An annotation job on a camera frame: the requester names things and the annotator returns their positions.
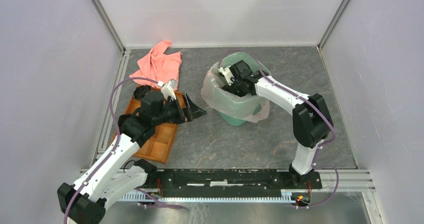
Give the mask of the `salmon pink cloth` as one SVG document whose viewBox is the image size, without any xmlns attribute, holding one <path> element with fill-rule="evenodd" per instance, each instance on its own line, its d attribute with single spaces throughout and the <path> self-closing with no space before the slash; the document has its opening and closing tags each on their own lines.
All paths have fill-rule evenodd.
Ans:
<svg viewBox="0 0 424 224">
<path fill-rule="evenodd" d="M 163 40 L 156 44 L 144 57 L 137 61 L 138 70 L 129 77 L 133 78 L 133 81 L 139 85 L 154 87 L 158 87 L 158 85 L 147 80 L 141 80 L 141 78 L 162 81 L 163 83 L 171 79 L 178 81 L 180 66 L 183 62 L 182 53 L 165 54 L 165 51 L 171 45 L 170 40 Z"/>
</svg>

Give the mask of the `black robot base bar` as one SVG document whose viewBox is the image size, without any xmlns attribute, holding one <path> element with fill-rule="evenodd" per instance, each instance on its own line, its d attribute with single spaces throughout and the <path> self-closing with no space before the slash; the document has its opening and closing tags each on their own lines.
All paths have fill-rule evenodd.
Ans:
<svg viewBox="0 0 424 224">
<path fill-rule="evenodd" d="M 159 189 L 164 198 L 276 198 L 323 185 L 314 171 L 298 177 L 278 169 L 162 169 L 149 173 L 142 187 Z"/>
</svg>

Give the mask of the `green plastic trash bin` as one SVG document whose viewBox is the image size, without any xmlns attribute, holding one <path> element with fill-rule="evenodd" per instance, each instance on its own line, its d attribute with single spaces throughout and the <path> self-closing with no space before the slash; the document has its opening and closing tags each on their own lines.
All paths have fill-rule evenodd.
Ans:
<svg viewBox="0 0 424 224">
<path fill-rule="evenodd" d="M 227 52 L 217 65 L 218 69 L 227 66 L 230 70 L 235 70 L 233 76 L 236 80 L 260 69 L 268 72 L 252 55 L 242 50 Z M 216 111 L 230 125 L 239 126 L 246 121 L 257 123 L 269 115 L 270 105 L 264 98 L 252 95 L 239 97 L 222 90 L 222 88 L 217 90 L 215 95 L 219 99 L 219 107 L 216 108 Z"/>
</svg>

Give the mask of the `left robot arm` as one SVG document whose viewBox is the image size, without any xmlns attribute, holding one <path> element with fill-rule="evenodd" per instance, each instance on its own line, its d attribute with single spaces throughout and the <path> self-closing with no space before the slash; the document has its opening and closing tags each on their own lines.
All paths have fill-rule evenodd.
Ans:
<svg viewBox="0 0 424 224">
<path fill-rule="evenodd" d="M 98 224 L 107 210 L 124 195 L 143 185 L 153 187 L 157 174 L 139 166 L 126 173 L 114 175 L 164 123 L 183 124 L 191 122 L 207 112 L 195 105 L 183 94 L 184 106 L 161 91 L 147 92 L 140 107 L 129 115 L 121 115 L 115 139 L 80 178 L 72 184 L 63 183 L 57 190 L 64 223 L 72 220 L 77 224 Z"/>
</svg>

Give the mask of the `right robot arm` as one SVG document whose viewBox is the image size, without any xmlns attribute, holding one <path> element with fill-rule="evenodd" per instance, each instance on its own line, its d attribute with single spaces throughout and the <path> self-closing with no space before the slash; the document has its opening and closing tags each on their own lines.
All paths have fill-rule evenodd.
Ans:
<svg viewBox="0 0 424 224">
<path fill-rule="evenodd" d="M 295 158 L 289 170 L 289 183 L 302 188 L 309 182 L 315 166 L 317 149 L 334 132 L 334 124 L 324 97 L 295 91 L 278 81 L 262 67 L 253 71 L 241 60 L 229 67 L 219 67 L 219 76 L 225 79 L 223 89 L 243 97 L 248 94 L 265 98 L 291 114 L 295 139 L 298 142 Z"/>
</svg>

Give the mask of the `black grey rolled tie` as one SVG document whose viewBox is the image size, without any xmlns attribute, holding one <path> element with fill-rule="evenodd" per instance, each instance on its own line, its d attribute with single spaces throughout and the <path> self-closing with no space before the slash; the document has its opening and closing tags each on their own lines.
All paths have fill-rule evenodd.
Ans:
<svg viewBox="0 0 424 224">
<path fill-rule="evenodd" d="M 133 92 L 133 98 L 135 100 L 139 100 L 141 101 L 143 97 L 145 97 L 145 95 L 152 91 L 152 87 L 149 85 L 139 85 L 135 91 Z"/>
</svg>

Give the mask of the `pink plastic trash bag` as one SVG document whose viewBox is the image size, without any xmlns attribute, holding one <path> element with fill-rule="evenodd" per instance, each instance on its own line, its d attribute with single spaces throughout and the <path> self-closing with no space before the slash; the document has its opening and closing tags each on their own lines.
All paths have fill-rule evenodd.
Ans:
<svg viewBox="0 0 424 224">
<path fill-rule="evenodd" d="M 245 52 L 235 52 L 227 55 L 221 62 L 215 63 L 206 73 L 201 88 L 201 97 L 209 108 L 216 110 L 230 125 L 239 126 L 246 121 L 257 123 L 267 119 L 270 113 L 269 100 L 247 94 L 239 97 L 222 89 L 225 78 L 219 75 L 219 68 L 225 68 L 238 61 L 245 61 L 253 72 L 260 66 L 263 72 L 270 71 Z"/>
</svg>

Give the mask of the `orange wooden divided tray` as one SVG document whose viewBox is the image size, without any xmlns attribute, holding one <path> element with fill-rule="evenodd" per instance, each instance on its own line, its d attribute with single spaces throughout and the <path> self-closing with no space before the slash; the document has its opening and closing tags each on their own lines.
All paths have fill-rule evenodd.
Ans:
<svg viewBox="0 0 424 224">
<path fill-rule="evenodd" d="M 175 91 L 175 95 L 179 104 L 182 107 L 185 107 L 183 94 L 179 91 Z M 125 114 L 131 114 L 136 110 L 136 108 L 139 108 L 140 105 L 140 100 L 136 100 L 134 95 L 132 95 L 125 110 Z M 148 139 L 146 143 L 132 155 L 132 157 L 166 164 L 176 138 L 178 127 L 179 126 L 177 124 L 172 123 L 164 123 L 157 126 L 155 134 Z"/>
</svg>

